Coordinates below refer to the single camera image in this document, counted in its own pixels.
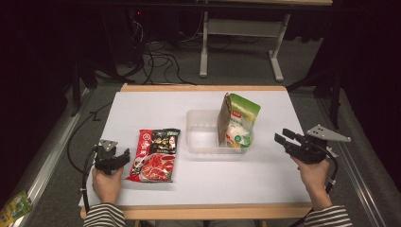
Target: green snack package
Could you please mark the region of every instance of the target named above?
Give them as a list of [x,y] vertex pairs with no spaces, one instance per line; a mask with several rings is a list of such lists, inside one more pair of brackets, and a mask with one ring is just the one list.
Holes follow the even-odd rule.
[[7,227],[12,222],[26,214],[31,208],[26,192],[21,191],[6,202],[0,211],[0,227]]
[[253,140],[253,125],[259,111],[260,106],[256,103],[237,94],[226,94],[218,116],[218,141],[222,142],[221,133],[224,129],[227,145],[232,148],[248,148]]

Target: food package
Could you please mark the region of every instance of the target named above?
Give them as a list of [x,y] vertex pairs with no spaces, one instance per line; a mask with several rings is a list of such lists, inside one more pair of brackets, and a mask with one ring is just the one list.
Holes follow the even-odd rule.
[[134,182],[172,182],[180,130],[140,130],[130,176]]
[[248,148],[260,106],[237,94],[226,94],[218,114],[218,143],[232,148]]
[[27,198],[26,192],[21,191],[11,200],[6,202],[0,211],[0,227],[7,227],[12,222],[22,217],[31,209],[31,204]]

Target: human hand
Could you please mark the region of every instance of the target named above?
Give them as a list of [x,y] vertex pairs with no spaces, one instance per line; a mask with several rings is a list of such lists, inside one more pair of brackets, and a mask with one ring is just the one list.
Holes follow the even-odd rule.
[[95,167],[92,169],[93,188],[101,202],[115,204],[121,190],[121,175],[124,167],[116,170],[113,175],[107,175]]
[[292,156],[291,159],[298,165],[302,182],[312,201],[313,209],[318,211],[332,206],[333,204],[325,191],[325,180],[330,167],[329,162],[323,160],[318,164],[305,164]]

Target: black and white striped sleeve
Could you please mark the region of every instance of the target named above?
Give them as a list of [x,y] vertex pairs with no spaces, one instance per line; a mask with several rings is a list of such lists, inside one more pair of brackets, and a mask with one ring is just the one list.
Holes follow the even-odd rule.
[[91,226],[124,227],[126,226],[124,213],[111,203],[94,205],[83,221],[83,227]]
[[305,226],[352,226],[344,206],[331,206],[322,211],[311,212],[305,219]]

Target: clear plastic container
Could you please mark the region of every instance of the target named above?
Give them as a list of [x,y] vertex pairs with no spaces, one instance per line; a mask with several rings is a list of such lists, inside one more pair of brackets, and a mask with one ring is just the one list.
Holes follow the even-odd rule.
[[191,110],[186,113],[185,140],[190,153],[244,154],[245,148],[232,148],[226,142],[218,144],[219,110]]

